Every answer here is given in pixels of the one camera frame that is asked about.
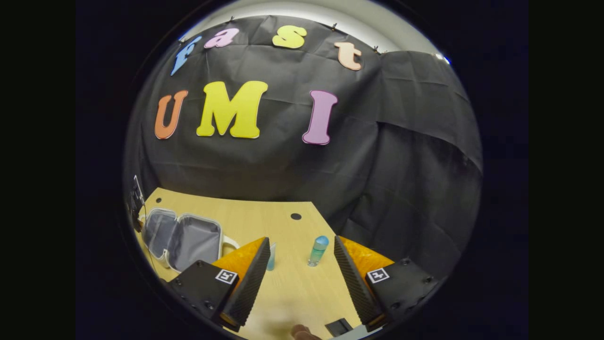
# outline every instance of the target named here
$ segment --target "pink letter i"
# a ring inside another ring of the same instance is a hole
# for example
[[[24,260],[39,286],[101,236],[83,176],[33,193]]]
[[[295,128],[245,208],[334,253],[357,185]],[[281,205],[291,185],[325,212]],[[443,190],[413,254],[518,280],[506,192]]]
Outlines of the pink letter i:
[[[314,103],[308,131],[302,135],[302,141],[308,144],[328,144],[329,116],[332,113],[332,106],[338,102],[338,98],[334,94],[325,91],[311,91],[310,96]]]

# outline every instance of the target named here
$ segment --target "letter m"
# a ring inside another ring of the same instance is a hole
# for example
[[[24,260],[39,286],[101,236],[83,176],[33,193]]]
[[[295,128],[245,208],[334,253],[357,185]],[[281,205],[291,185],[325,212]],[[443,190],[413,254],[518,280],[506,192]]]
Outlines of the letter m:
[[[201,114],[201,125],[197,128],[198,136],[212,136],[216,121],[218,133],[222,136],[235,118],[231,136],[238,138],[258,138],[260,130],[256,126],[260,97],[268,89],[264,82],[250,81],[239,89],[232,100],[229,100],[224,82],[212,82],[204,87],[205,103]]]

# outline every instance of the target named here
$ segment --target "wooden table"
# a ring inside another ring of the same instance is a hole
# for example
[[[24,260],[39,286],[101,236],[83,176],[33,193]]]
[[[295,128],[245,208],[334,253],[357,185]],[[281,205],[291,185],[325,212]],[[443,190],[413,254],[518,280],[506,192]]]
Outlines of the wooden table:
[[[277,243],[275,269],[266,272],[245,326],[238,334],[250,340],[291,339],[295,324],[304,324],[322,339],[331,338],[325,325],[345,318],[354,328],[361,324],[350,299],[344,278],[333,256],[334,233],[311,202],[237,201],[181,194],[156,189],[146,201],[146,209],[171,209],[177,216],[192,213],[220,223],[225,235],[243,246],[260,237]],[[294,220],[291,214],[300,214]],[[159,277],[166,281],[177,276],[152,258],[137,234],[139,245]],[[325,235],[330,244],[316,267],[306,263],[314,239]],[[223,254],[232,251],[223,247]]]

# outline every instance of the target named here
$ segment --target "plastic bottle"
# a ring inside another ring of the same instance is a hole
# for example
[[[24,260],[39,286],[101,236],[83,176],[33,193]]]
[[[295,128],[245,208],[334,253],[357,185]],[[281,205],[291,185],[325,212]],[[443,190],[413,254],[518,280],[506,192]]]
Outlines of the plastic bottle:
[[[329,239],[325,236],[319,236],[315,240],[315,244],[312,246],[310,251],[310,258],[308,259],[308,265],[315,267],[321,261],[321,257],[329,245]]]
[[[268,264],[266,264],[266,270],[269,272],[275,269],[275,251],[277,250],[277,243],[271,245],[271,257],[268,258]]]

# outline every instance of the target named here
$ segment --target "black fabric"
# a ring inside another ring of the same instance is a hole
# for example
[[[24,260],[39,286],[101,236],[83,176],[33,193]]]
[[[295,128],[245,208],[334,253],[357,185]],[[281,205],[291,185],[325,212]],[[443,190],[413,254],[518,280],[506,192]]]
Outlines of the black fabric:
[[[302,47],[273,46],[284,25],[306,29]],[[203,47],[226,28],[240,30],[231,44]],[[437,278],[450,272],[477,215],[482,155],[470,101],[444,60],[415,51],[380,55],[343,32],[285,16],[237,19],[199,35],[173,76],[176,54],[197,36],[166,52],[133,112],[126,157],[136,164],[126,176],[140,173],[146,195],[160,186],[217,198],[312,201],[336,234],[394,260],[410,256]],[[338,41],[362,51],[361,70],[339,63]],[[197,136],[204,86],[225,82],[233,98],[250,80],[268,84],[260,137],[234,138],[228,130]],[[188,96],[178,127],[158,140],[158,101],[181,90]],[[302,141],[311,90],[338,97],[327,145]]]

